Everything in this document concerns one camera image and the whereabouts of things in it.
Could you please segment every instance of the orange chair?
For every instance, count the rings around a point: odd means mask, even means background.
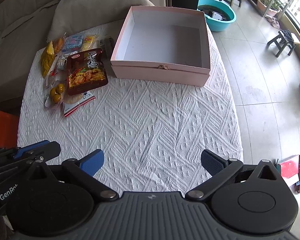
[[[19,117],[0,111],[0,148],[16,147]]]

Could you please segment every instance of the red snack packet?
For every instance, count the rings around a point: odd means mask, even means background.
[[[72,96],[108,84],[102,49],[90,49],[67,58],[67,94]]]

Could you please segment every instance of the slipper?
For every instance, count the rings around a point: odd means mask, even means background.
[[[269,22],[269,23],[275,22],[275,18],[274,18],[274,17],[269,17],[269,18],[268,18],[268,22]]]
[[[277,28],[277,29],[279,29],[279,28],[280,28],[280,24],[279,24],[279,22],[278,22],[278,21],[274,21],[274,22],[272,22],[272,23],[271,23],[271,25],[272,25],[274,28]]]

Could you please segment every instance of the white textured tablecloth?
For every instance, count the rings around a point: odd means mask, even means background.
[[[117,39],[123,21],[85,31]],[[80,159],[95,149],[105,163],[95,178],[123,191],[181,191],[207,180],[200,156],[209,149],[243,160],[241,136],[229,81],[208,29],[211,72],[204,87],[117,79],[92,90],[96,99],[68,117],[46,110],[38,51],[31,66],[21,108],[18,146],[44,139],[61,145],[58,164]]]

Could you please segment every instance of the dark water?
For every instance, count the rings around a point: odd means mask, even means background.
[[[231,20],[230,16],[227,15],[223,10],[221,10],[218,7],[204,4],[204,5],[199,5],[198,9],[215,20],[219,20],[219,21]]]

